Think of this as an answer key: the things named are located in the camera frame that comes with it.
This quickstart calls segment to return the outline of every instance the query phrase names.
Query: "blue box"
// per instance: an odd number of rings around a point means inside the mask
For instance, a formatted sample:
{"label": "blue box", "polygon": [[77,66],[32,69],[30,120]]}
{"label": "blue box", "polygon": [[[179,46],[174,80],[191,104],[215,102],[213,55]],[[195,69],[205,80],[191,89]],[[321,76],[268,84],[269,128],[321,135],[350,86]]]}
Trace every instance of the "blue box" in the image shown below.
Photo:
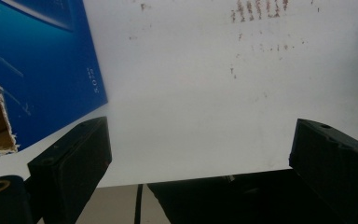
{"label": "blue box", "polygon": [[0,0],[0,154],[106,103],[82,0]]}

